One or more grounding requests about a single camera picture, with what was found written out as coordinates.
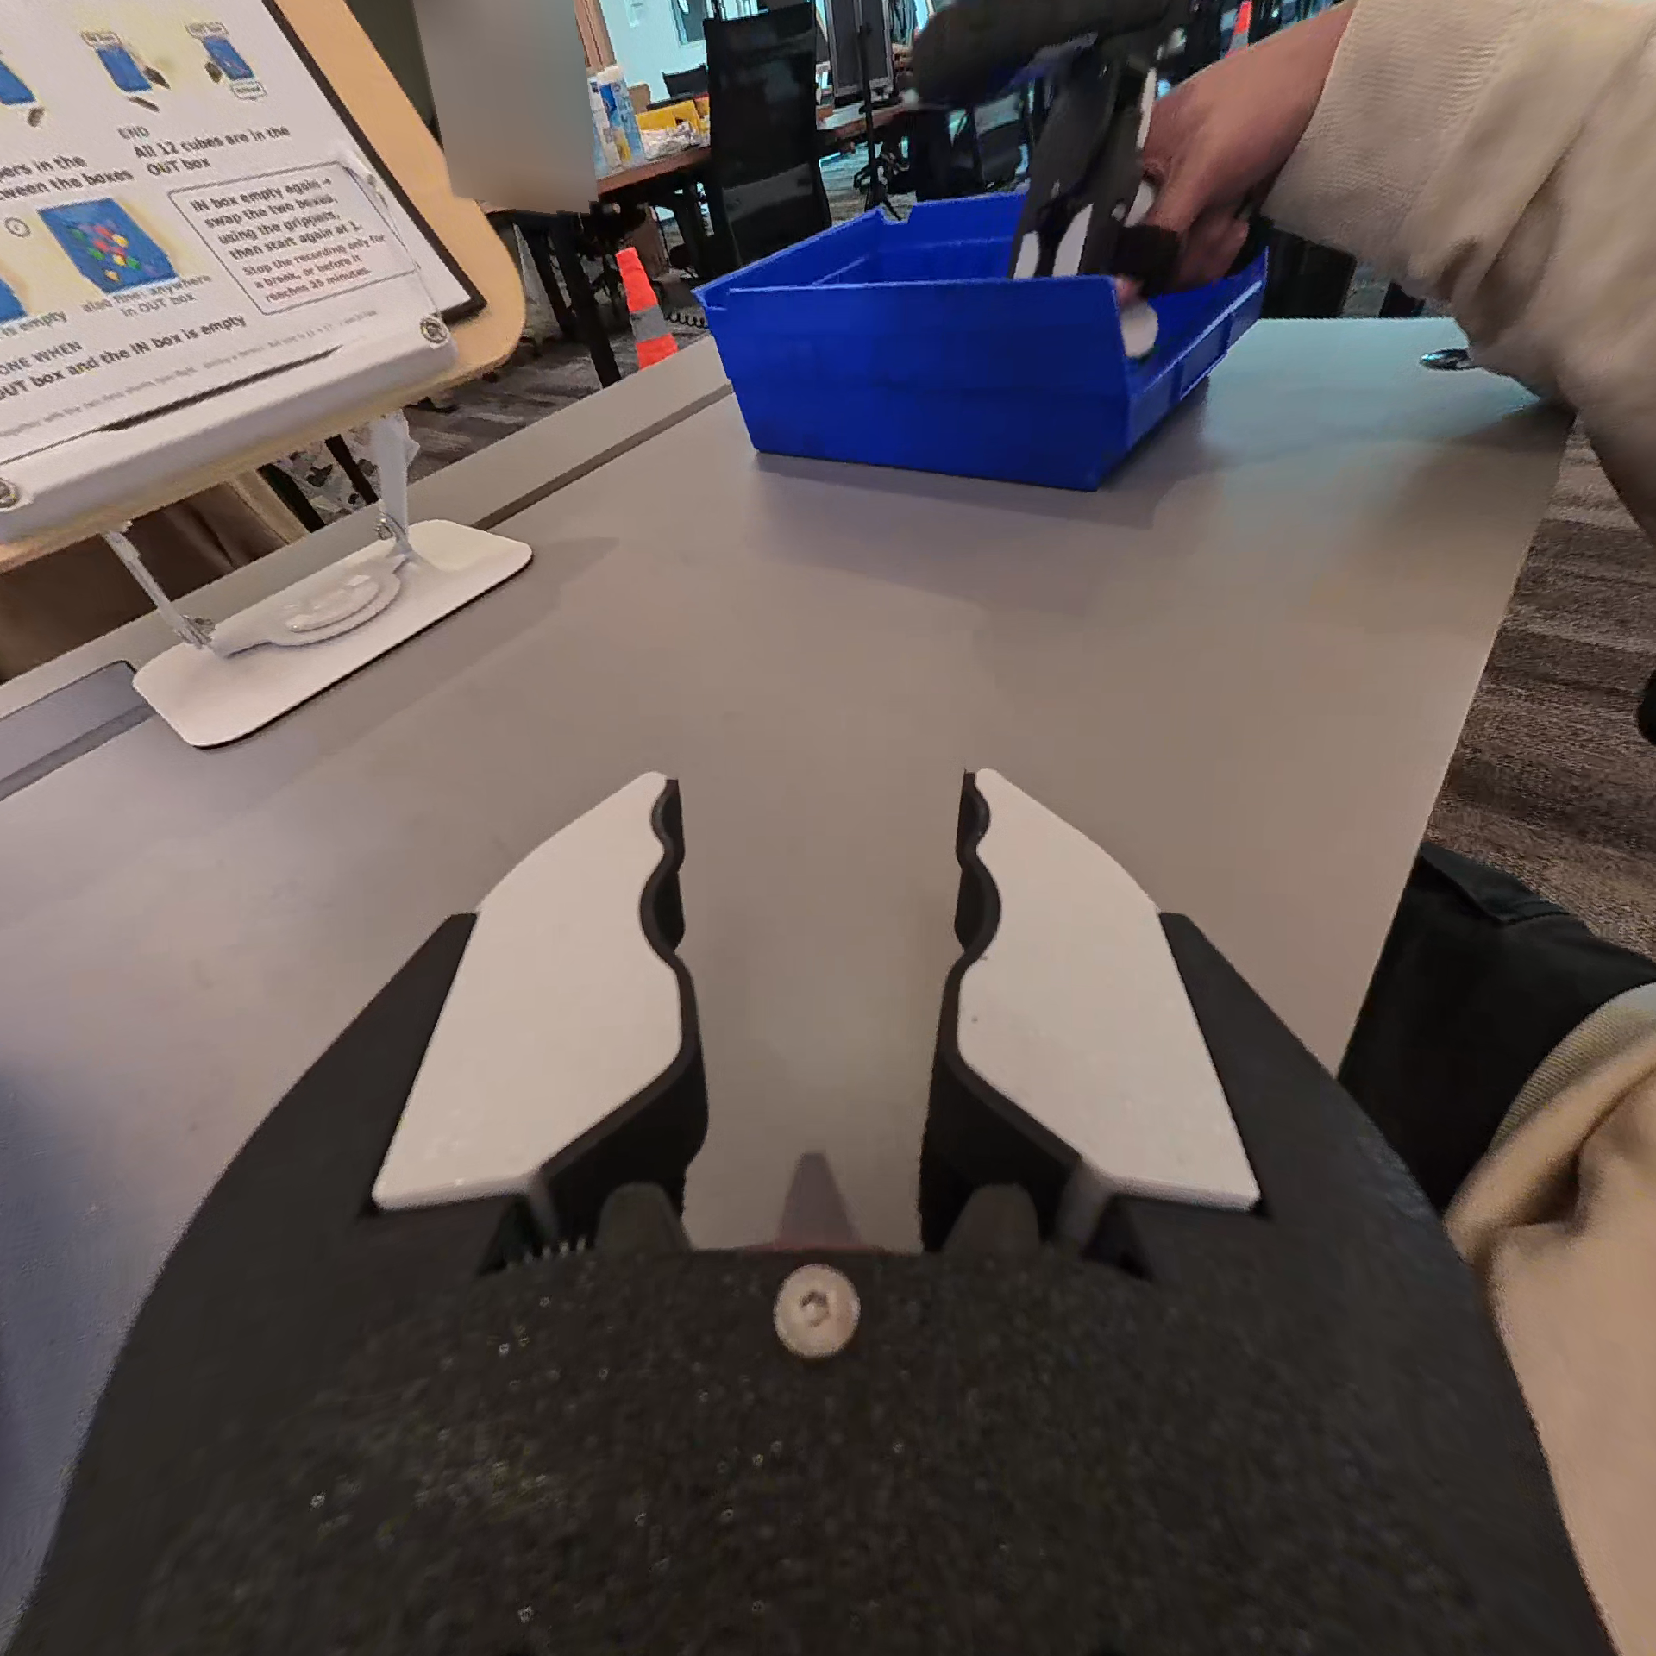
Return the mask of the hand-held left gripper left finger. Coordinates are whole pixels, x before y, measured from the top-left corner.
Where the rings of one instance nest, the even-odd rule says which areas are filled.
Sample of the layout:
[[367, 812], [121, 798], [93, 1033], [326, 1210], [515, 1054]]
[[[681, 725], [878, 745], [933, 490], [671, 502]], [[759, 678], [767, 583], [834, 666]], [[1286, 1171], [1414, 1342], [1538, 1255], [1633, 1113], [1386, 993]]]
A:
[[568, 1249], [621, 1186], [685, 1208], [710, 1100], [679, 956], [683, 822], [677, 780], [641, 772], [493, 887], [371, 1188], [379, 1210], [503, 1196]]

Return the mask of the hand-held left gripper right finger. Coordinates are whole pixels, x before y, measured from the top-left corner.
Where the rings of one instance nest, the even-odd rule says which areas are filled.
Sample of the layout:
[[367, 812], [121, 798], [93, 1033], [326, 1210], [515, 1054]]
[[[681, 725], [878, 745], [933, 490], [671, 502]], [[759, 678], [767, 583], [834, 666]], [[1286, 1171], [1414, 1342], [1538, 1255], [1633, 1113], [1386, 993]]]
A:
[[1254, 1214], [1260, 1182], [1146, 889], [998, 770], [963, 776], [957, 859], [923, 1247], [994, 1186], [1079, 1251], [1118, 1198]]

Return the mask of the blue plastic bin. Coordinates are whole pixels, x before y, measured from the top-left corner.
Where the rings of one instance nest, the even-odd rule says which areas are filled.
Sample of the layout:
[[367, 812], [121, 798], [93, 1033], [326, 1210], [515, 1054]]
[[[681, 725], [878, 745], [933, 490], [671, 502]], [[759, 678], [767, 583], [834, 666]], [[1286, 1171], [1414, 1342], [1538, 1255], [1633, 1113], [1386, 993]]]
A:
[[696, 289], [756, 449], [1097, 490], [1260, 319], [1268, 256], [1160, 295], [1124, 350], [1106, 275], [1008, 275], [1022, 193], [872, 210]]

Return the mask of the person's right forearm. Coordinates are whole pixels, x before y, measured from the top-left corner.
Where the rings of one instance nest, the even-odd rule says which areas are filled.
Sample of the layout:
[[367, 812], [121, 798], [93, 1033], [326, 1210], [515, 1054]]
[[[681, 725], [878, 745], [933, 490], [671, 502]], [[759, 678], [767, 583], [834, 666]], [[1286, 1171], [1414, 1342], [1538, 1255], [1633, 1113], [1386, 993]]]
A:
[[1655, 526], [1655, 5], [1357, 1], [1268, 216], [1574, 408]]

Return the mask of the person's right hand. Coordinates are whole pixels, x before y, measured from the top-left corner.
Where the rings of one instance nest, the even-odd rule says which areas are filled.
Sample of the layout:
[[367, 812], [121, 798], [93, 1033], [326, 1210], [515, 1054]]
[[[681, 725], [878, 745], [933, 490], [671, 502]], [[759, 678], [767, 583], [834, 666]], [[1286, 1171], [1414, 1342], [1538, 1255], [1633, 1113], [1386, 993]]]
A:
[[1335, 5], [1193, 74], [1152, 114], [1148, 224], [1179, 240], [1168, 289], [1229, 275], [1252, 216], [1306, 136], [1353, 3]]

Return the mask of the black tripod stand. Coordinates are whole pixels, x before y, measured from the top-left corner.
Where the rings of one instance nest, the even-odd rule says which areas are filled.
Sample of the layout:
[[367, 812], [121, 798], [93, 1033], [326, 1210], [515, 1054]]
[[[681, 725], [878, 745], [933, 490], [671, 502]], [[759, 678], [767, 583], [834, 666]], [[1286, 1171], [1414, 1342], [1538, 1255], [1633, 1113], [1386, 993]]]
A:
[[892, 163], [880, 147], [884, 110], [897, 104], [899, 67], [890, 1], [840, 1], [834, 5], [834, 41], [838, 49], [836, 98], [856, 94], [862, 116], [864, 163], [854, 177], [868, 210], [890, 206]]

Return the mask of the black office chair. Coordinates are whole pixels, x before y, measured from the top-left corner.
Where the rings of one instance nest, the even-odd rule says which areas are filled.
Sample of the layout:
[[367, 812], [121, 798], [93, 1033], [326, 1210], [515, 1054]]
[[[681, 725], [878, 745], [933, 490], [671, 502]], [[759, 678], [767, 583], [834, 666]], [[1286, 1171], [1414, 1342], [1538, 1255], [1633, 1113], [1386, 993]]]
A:
[[706, 23], [710, 214], [730, 270], [834, 224], [817, 128], [817, 11], [787, 3]]
[[1446, 1212], [1513, 1111], [1653, 1027], [1653, 983], [1649, 956], [1426, 841], [1339, 1082]]

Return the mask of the long wooden table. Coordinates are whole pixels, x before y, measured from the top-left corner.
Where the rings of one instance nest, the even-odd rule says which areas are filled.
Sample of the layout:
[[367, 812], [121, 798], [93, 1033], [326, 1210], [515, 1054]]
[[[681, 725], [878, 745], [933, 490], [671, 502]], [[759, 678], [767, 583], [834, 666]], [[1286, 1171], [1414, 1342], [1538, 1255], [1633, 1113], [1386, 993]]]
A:
[[[850, 106], [834, 110], [817, 120], [817, 151], [821, 157], [850, 151], [856, 143], [866, 139], [868, 132], [872, 132], [876, 137], [880, 137], [886, 132], [897, 132], [901, 126], [905, 126], [905, 122], [923, 112], [931, 112], [933, 108], [933, 104], [927, 104], [921, 98], [907, 96], [899, 100], [880, 102], [874, 106], [874, 110]], [[694, 143], [683, 151], [647, 157], [641, 165], [635, 165], [627, 171], [618, 171], [610, 175], [602, 173], [596, 183], [596, 197], [592, 205], [610, 199], [621, 201], [627, 195], [641, 197], [649, 185], [655, 185], [663, 179], [677, 181], [689, 175], [702, 175], [710, 163], [712, 145]]]

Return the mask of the white blue carton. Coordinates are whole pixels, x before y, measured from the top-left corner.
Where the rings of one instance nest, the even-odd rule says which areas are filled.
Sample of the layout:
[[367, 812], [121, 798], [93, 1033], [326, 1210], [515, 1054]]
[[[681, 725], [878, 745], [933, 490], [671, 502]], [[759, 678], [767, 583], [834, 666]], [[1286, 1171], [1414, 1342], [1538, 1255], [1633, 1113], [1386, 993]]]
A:
[[621, 67], [606, 65], [590, 72], [588, 92], [600, 173], [621, 173], [641, 165], [649, 155]]

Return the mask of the wooden display board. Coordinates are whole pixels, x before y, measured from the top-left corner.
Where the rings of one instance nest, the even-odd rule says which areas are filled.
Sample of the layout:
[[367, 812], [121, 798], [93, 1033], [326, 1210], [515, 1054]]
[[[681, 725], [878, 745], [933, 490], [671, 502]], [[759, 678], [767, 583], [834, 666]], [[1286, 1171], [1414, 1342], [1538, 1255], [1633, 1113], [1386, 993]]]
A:
[[4, 3], [4, 569], [505, 360], [483, 208], [347, 3]]

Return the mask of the black clipboard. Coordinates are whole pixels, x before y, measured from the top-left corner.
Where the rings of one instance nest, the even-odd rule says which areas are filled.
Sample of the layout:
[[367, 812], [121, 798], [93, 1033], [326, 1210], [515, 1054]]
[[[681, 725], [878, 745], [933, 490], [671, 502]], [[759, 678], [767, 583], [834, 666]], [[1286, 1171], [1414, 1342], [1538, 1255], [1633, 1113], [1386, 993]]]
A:
[[444, 321], [478, 317], [487, 299], [464, 258], [450, 246], [460, 203], [446, 181], [442, 149], [361, 21], [344, 1], [271, 1], [267, 9], [338, 110], [387, 195], [416, 228], [420, 268]]

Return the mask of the printed instruction sheet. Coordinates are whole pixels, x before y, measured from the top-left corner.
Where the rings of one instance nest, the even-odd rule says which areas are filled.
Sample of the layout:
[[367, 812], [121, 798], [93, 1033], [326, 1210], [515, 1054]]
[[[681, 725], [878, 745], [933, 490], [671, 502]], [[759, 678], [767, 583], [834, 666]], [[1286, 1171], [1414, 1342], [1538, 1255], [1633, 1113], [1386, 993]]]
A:
[[267, 3], [2, 5], [2, 445], [117, 366], [436, 307], [403, 216]]

